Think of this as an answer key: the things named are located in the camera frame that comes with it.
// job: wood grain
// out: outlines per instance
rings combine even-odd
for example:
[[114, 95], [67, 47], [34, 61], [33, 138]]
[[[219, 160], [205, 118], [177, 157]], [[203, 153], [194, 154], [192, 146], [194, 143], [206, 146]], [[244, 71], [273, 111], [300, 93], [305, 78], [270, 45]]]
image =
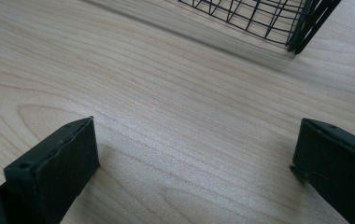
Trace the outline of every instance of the wood grain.
[[0, 184], [23, 152], [93, 115], [101, 168], [63, 223], [345, 223], [289, 165], [301, 118], [355, 133], [355, 1], [294, 58], [129, 15], [190, 12], [154, 3], [0, 0]]

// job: black wire basket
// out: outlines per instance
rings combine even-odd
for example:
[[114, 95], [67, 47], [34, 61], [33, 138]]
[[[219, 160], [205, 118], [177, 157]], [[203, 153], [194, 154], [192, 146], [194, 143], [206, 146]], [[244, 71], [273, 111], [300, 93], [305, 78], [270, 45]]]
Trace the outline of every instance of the black wire basket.
[[178, 0], [299, 54], [341, 0]]

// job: wooden table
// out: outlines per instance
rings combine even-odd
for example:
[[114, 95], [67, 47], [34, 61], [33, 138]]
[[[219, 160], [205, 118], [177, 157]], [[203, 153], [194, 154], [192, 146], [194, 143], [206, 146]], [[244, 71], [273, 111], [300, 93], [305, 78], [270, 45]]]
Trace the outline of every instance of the wooden table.
[[[346, 222], [289, 165], [302, 118], [355, 134], [354, 0], [296, 57], [200, 43], [122, 2], [0, 0], [0, 184], [22, 153], [94, 116], [101, 168], [63, 223]], [[167, 20], [156, 9], [143, 15]]]

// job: black object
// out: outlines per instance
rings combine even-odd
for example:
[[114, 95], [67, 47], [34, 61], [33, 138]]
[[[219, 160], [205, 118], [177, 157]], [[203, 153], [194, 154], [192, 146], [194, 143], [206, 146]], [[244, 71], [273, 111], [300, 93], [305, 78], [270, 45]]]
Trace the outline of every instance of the black object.
[[355, 135], [303, 119], [291, 170], [308, 180], [349, 223], [355, 223]]
[[93, 117], [64, 125], [4, 169], [0, 224], [61, 222], [97, 167]]
[[341, 0], [178, 0], [299, 54]]

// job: light wood surface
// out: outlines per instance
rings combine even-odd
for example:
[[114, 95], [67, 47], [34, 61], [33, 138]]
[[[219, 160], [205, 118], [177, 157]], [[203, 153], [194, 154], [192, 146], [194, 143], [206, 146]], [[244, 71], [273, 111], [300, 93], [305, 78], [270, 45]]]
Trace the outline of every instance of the light wood surface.
[[355, 133], [355, 1], [296, 57], [222, 27], [177, 33], [160, 24], [190, 11], [156, 3], [0, 0], [0, 184], [94, 116], [101, 168], [63, 223], [345, 223], [289, 165], [301, 118]]

